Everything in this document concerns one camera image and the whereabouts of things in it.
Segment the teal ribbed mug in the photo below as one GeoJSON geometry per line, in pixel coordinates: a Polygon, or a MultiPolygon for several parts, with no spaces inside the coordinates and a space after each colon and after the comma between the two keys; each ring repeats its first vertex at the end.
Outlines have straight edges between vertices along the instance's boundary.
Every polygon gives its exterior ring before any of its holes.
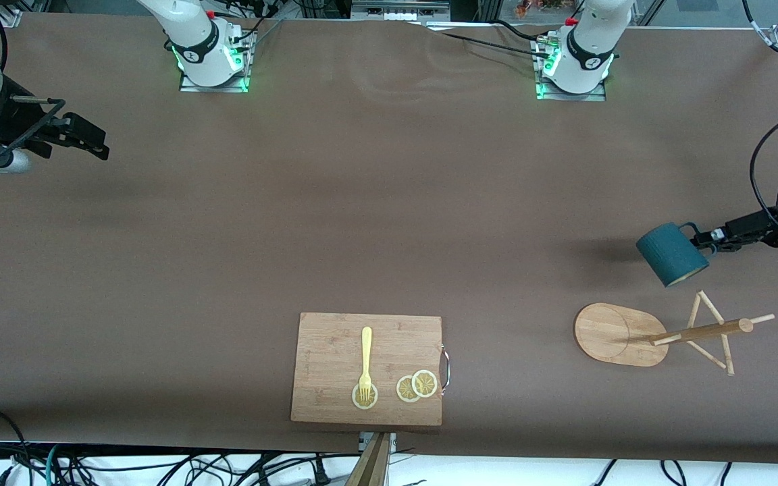
{"type": "Polygon", "coordinates": [[[710,262],[682,227],[673,222],[658,225],[636,241],[636,248],[662,286],[670,288],[707,269],[710,262]]]}

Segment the wooden mug rack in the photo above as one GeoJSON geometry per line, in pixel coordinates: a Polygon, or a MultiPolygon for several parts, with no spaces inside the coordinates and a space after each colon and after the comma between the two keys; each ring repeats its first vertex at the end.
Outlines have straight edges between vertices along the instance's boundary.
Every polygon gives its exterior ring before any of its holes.
{"type": "Polygon", "coordinates": [[[725,319],[704,290],[698,290],[685,328],[668,331],[648,312],[594,302],[582,308],[573,323],[578,347],[596,362],[629,367],[654,367],[673,346],[686,345],[729,377],[735,375],[732,335],[753,332],[757,324],[772,322],[774,314],[725,319]]]}

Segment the bamboo cutting board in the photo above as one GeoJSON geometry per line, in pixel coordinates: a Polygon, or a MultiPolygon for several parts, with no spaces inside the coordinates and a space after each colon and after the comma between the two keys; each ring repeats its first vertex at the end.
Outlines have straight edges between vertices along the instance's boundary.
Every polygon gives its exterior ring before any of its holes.
{"type": "Polygon", "coordinates": [[[441,427],[440,317],[305,312],[299,323],[291,420],[338,427],[396,430],[441,427]],[[370,376],[379,400],[368,410],[354,406],[351,391],[362,370],[361,330],[370,327],[370,376]],[[397,381],[426,369],[439,380],[436,393],[405,403],[397,381]]]}

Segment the yellow plastic fork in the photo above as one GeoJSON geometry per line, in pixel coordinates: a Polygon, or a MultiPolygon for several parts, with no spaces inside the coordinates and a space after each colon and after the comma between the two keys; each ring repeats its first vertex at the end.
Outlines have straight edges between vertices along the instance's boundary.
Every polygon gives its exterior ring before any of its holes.
{"type": "Polygon", "coordinates": [[[362,370],[358,380],[358,400],[364,407],[371,406],[373,403],[370,376],[371,339],[373,339],[373,330],[364,327],[361,330],[362,370]]]}

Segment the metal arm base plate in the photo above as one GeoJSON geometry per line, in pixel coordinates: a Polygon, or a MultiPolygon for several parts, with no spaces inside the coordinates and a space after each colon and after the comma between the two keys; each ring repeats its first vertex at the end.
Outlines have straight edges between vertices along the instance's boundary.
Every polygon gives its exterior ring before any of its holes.
{"type": "Polygon", "coordinates": [[[253,68],[254,53],[257,45],[257,32],[247,31],[244,39],[234,43],[234,46],[226,50],[226,58],[234,65],[234,73],[230,79],[218,86],[199,86],[194,83],[182,71],[179,83],[180,92],[212,92],[212,93],[247,93],[251,82],[251,68],[253,68]]]}
{"type": "Polygon", "coordinates": [[[547,36],[538,36],[530,41],[532,49],[532,67],[536,80],[536,96],[540,101],[578,101],[578,102],[603,102],[607,99],[606,79],[609,75],[609,66],[614,61],[614,53],[607,59],[602,68],[596,70],[597,84],[590,92],[574,93],[565,91],[552,79],[552,74],[560,65],[560,61],[566,58],[564,55],[565,36],[558,31],[550,31],[547,36]]]}

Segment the metal post bracket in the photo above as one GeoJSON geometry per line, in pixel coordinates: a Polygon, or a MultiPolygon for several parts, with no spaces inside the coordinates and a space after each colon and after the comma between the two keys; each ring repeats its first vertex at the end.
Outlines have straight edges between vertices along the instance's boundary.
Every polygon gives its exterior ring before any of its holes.
{"type": "MultiPolygon", "coordinates": [[[[377,435],[377,433],[360,433],[358,440],[358,451],[364,452],[371,440],[377,435]]],[[[386,439],[389,440],[389,452],[394,454],[397,452],[397,434],[385,433],[386,439]]]]}

